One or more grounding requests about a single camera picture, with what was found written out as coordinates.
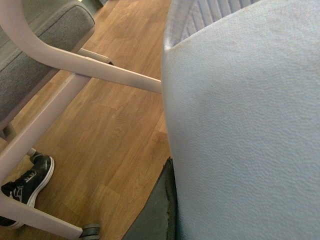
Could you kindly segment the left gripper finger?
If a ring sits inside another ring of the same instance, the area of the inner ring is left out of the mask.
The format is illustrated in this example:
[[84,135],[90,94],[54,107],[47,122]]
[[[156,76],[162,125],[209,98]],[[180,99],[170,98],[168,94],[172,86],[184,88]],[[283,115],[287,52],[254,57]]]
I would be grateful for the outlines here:
[[173,159],[168,158],[124,240],[174,240],[177,222],[177,190]]

